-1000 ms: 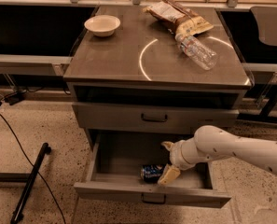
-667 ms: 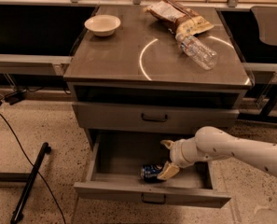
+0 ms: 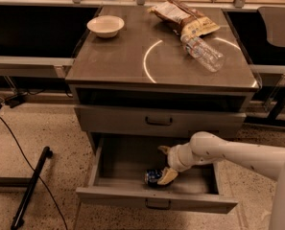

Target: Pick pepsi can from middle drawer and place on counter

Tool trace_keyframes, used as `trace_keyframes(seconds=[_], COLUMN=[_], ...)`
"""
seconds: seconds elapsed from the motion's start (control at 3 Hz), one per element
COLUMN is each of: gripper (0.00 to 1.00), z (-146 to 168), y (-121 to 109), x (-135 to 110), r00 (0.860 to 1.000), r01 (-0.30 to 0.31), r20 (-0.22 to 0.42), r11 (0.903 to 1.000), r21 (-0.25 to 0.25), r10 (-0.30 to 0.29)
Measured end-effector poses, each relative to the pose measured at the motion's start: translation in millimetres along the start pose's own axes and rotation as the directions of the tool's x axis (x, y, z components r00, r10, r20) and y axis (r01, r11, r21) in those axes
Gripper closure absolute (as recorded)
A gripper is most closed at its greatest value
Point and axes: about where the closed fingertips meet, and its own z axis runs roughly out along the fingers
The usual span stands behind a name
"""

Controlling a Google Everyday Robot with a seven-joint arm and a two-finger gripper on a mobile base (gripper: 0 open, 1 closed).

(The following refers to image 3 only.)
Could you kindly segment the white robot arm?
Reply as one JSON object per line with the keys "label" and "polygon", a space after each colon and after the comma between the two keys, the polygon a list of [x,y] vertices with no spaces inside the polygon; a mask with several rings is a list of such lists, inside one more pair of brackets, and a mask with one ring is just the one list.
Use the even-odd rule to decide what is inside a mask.
{"label": "white robot arm", "polygon": [[179,173],[193,166],[219,159],[275,180],[277,184],[269,230],[285,230],[285,148],[230,142],[204,131],[195,133],[186,144],[158,148],[167,155],[168,161],[157,181],[158,185],[169,184]]}

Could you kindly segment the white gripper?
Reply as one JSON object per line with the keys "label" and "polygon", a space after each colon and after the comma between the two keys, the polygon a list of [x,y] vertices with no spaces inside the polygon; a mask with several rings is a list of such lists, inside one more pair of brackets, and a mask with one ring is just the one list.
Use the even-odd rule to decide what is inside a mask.
{"label": "white gripper", "polygon": [[195,165],[195,155],[189,144],[176,145],[171,148],[159,146],[158,149],[167,154],[167,161],[170,167],[163,169],[162,176],[157,181],[157,184],[160,186],[168,185],[178,176],[178,173],[187,171]]}

